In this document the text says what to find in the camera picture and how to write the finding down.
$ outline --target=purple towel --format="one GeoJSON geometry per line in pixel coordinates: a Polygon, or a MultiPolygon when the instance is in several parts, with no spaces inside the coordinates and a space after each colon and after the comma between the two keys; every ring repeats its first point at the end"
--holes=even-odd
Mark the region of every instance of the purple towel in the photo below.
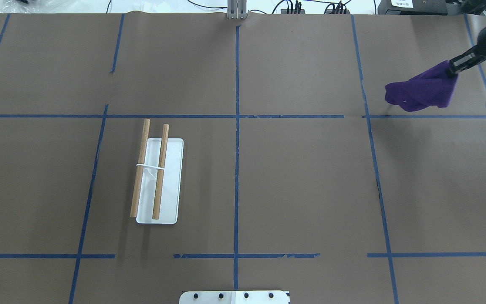
{"type": "Polygon", "coordinates": [[[458,75],[449,78],[446,74],[448,68],[449,61],[446,60],[409,81],[386,85],[386,102],[401,106],[408,112],[419,111],[427,106],[449,106],[458,75]]]}

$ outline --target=rectangular white tray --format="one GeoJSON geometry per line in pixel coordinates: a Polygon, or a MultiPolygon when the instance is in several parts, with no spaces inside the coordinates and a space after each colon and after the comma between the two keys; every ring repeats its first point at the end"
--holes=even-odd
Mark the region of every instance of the rectangular white tray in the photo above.
{"type": "MultiPolygon", "coordinates": [[[[159,165],[160,138],[149,138],[145,152],[145,164],[159,165]]],[[[157,183],[157,170],[143,168],[140,200],[136,222],[140,224],[174,224],[177,222],[179,209],[179,189],[181,186],[181,168],[183,167],[183,140],[168,138],[166,147],[166,166],[160,199],[160,217],[153,219],[153,200],[157,183]]]]}

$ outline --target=white metal plate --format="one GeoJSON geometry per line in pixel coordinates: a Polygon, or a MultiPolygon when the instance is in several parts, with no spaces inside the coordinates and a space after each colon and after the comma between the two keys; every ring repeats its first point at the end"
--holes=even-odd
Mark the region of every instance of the white metal plate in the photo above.
{"type": "MultiPolygon", "coordinates": [[[[160,138],[149,138],[145,152],[145,164],[158,166],[160,138]]],[[[183,140],[168,138],[166,147],[166,165],[160,198],[160,216],[153,219],[153,200],[157,183],[157,170],[143,168],[140,200],[136,222],[140,224],[174,224],[177,222],[179,209],[179,188],[181,186],[181,167],[183,165],[183,140]]]]}
{"type": "Polygon", "coordinates": [[[289,292],[282,290],[238,290],[220,292],[185,292],[179,304],[289,304],[289,292]]]}

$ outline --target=metal bracket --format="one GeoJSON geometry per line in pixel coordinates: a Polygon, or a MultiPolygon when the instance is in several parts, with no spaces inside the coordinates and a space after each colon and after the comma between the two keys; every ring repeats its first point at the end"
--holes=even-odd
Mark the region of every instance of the metal bracket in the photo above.
{"type": "Polygon", "coordinates": [[[247,19],[247,0],[228,0],[228,19],[247,19]]]}

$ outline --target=wooden rod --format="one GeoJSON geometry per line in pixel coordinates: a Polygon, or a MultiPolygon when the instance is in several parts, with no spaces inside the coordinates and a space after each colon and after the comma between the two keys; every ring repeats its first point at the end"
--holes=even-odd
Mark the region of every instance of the wooden rod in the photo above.
{"type": "MultiPolygon", "coordinates": [[[[149,125],[151,121],[149,119],[143,120],[142,137],[140,140],[140,154],[138,156],[138,163],[145,162],[145,149],[147,147],[147,139],[149,138],[149,125]]],[[[140,189],[141,180],[143,176],[143,166],[136,167],[135,188],[132,191],[132,205],[131,205],[131,217],[138,215],[138,202],[140,201],[140,189]]]]}
{"type": "MultiPolygon", "coordinates": [[[[162,140],[160,141],[159,167],[164,168],[166,165],[166,148],[168,146],[168,129],[166,123],[162,126],[162,140]]],[[[162,181],[164,179],[164,170],[157,171],[157,184],[155,185],[155,198],[153,203],[153,219],[158,220],[160,216],[160,198],[162,196],[162,181]]]]}

